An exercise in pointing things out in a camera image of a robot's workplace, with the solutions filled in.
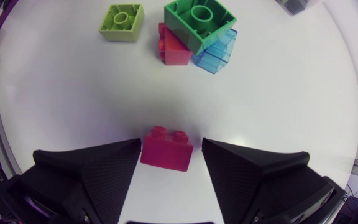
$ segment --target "white tabletop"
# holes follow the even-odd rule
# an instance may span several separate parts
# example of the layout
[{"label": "white tabletop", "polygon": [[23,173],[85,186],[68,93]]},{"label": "white tabletop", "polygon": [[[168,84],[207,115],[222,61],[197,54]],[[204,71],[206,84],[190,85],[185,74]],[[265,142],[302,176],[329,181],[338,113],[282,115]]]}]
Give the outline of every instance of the white tabletop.
[{"label": "white tabletop", "polygon": [[98,32],[112,1],[17,3],[0,31],[0,112],[23,171],[36,149],[138,138],[160,125],[190,136],[188,172],[139,163],[120,223],[223,222],[202,137],[309,152],[312,169],[345,186],[358,142],[357,81],[322,4],[291,17],[274,0],[221,0],[239,34],[229,63],[212,75],[191,62],[165,66],[157,26],[169,1],[139,2],[136,43]]}]

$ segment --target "green duplo brick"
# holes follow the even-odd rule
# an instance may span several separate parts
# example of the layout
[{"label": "green duplo brick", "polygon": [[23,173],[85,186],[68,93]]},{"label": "green duplo brick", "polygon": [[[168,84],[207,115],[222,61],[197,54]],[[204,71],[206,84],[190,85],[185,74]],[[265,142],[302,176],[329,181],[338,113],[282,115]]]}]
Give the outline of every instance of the green duplo brick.
[{"label": "green duplo brick", "polygon": [[165,25],[195,55],[223,37],[236,21],[215,0],[176,0],[164,7]]},{"label": "green duplo brick", "polygon": [[141,4],[112,4],[99,32],[108,41],[135,42],[144,18]]}]

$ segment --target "pink brick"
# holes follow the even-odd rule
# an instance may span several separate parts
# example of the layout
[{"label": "pink brick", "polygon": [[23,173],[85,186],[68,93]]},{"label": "pink brick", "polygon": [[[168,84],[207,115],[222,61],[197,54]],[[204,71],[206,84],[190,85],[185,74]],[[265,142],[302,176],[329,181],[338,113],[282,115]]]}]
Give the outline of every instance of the pink brick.
[{"label": "pink brick", "polygon": [[168,134],[163,127],[154,127],[143,140],[140,162],[161,168],[186,172],[193,146],[183,131]]}]

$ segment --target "cable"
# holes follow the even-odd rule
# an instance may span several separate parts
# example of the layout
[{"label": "cable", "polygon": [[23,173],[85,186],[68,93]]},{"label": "cable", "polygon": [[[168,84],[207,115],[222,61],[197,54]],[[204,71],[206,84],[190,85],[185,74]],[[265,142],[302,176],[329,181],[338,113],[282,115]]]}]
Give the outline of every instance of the cable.
[{"label": "cable", "polygon": [[347,185],[347,187],[349,188],[349,190],[351,191],[352,196],[354,196],[351,186],[349,186],[349,184],[346,184],[346,185]]},{"label": "cable", "polygon": [[351,191],[352,196],[354,197],[355,195],[357,195],[358,191],[356,193],[353,193],[353,190],[351,189],[351,186],[349,186],[349,184],[346,184],[347,187],[349,188],[349,190]]},{"label": "cable", "polygon": [[357,202],[357,204],[358,204],[358,201],[354,200],[356,197],[354,197],[354,196],[348,196],[347,194],[345,194],[344,197],[345,197],[345,198],[349,198],[349,199],[351,199],[351,200]]},{"label": "cable", "polygon": [[355,205],[356,205],[356,208],[358,209],[358,203],[351,197],[346,197],[344,196],[346,199],[350,199]]}]

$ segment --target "red object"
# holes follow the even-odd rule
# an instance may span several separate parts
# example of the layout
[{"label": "red object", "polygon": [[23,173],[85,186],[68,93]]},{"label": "red object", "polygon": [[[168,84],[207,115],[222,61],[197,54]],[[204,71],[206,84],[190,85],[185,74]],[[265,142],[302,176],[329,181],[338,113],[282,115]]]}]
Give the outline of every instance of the red object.
[{"label": "red object", "polygon": [[186,172],[193,146],[183,131],[168,134],[163,127],[154,127],[143,140],[140,162],[161,168]]},{"label": "red object", "polygon": [[170,31],[164,23],[158,24],[160,40],[158,51],[160,59],[166,65],[187,65],[191,58],[191,51]]}]

